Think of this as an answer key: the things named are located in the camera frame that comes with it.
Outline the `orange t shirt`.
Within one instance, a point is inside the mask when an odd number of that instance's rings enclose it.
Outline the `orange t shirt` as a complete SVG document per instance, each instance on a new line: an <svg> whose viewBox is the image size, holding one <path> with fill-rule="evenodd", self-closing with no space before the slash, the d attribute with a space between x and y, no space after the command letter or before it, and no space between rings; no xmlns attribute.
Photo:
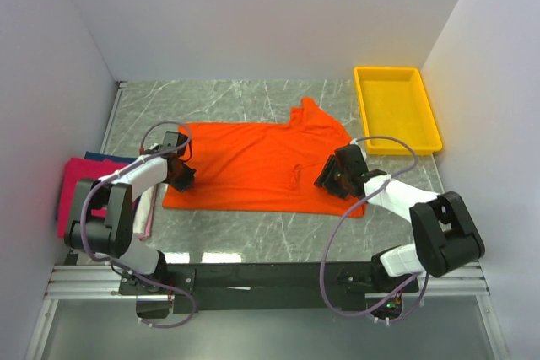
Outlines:
<svg viewBox="0 0 540 360"><path fill-rule="evenodd" d="M297 212L341 216L356 198L315 185L334 150L349 144L344 126L311 98L286 123L192 122L193 187L169 187L162 206L176 210Z"/></svg>

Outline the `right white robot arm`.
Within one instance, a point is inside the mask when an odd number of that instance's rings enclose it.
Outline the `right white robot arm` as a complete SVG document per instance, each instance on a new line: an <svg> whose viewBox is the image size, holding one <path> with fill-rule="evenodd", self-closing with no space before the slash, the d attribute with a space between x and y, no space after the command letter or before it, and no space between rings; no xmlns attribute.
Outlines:
<svg viewBox="0 0 540 360"><path fill-rule="evenodd" d="M458 193L423 191L380 169L369 170L357 144L336 149L315 186L342 199L351 196L382 207L411 224L411 244L375 259L380 265L370 271L370 281L379 291L392 290L406 274L442 277L485 254L483 239Z"/></svg>

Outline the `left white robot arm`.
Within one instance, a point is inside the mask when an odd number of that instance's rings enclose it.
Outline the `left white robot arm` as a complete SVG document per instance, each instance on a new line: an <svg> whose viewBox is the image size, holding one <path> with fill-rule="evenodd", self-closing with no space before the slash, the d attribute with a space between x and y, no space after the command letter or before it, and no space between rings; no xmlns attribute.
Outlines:
<svg viewBox="0 0 540 360"><path fill-rule="evenodd" d="M148 293L163 292L169 282L165 255L134 235L133 204L159 183L180 192L193 186L196 170L186 165L185 155L192 155L191 138L167 131L161 144L143 151L128 166L97 180L79 180L64 231L65 245L139 274L138 283Z"/></svg>

